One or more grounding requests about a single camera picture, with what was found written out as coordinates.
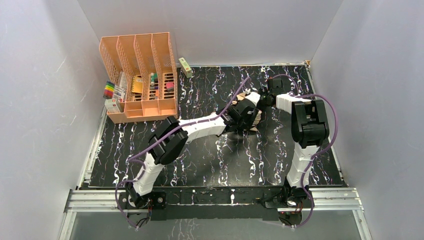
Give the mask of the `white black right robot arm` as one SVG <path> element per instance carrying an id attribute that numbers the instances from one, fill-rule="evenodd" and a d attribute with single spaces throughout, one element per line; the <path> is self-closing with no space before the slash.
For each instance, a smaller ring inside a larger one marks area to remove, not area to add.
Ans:
<path id="1" fill-rule="evenodd" d="M 276 107 L 291 116 L 291 136 L 294 154 L 285 184 L 299 189 L 309 184 L 308 174 L 319 148 L 329 137 L 330 130 L 325 103 L 315 94 L 293 95 L 285 92 L 286 74 L 269 77 L 260 91 L 260 107 Z"/>

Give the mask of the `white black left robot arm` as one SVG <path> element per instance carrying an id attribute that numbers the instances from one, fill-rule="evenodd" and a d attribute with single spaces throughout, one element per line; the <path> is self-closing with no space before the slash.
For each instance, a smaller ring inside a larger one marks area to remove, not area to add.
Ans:
<path id="1" fill-rule="evenodd" d="M 163 125 L 148 139 L 147 149 L 130 158 L 130 162 L 134 162 L 145 157 L 140 162 L 139 173 L 125 184 L 127 194 L 134 205 L 139 205 L 143 196 L 153 190 L 162 169 L 179 157 L 187 143 L 207 136 L 221 136 L 253 128 L 259 111 L 259 101 L 260 97 L 254 94 L 209 116 L 189 120 L 167 117 Z"/>

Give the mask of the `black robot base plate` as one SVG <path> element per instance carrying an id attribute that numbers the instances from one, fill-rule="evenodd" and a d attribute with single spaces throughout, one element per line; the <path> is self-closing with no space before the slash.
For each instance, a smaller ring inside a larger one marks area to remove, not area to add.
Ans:
<path id="1" fill-rule="evenodd" d="M 299 224 L 311 200 L 302 188 L 254 187 L 155 187 L 134 205 L 126 189 L 117 203 L 130 220 L 140 223 L 178 219 L 262 219 Z"/>

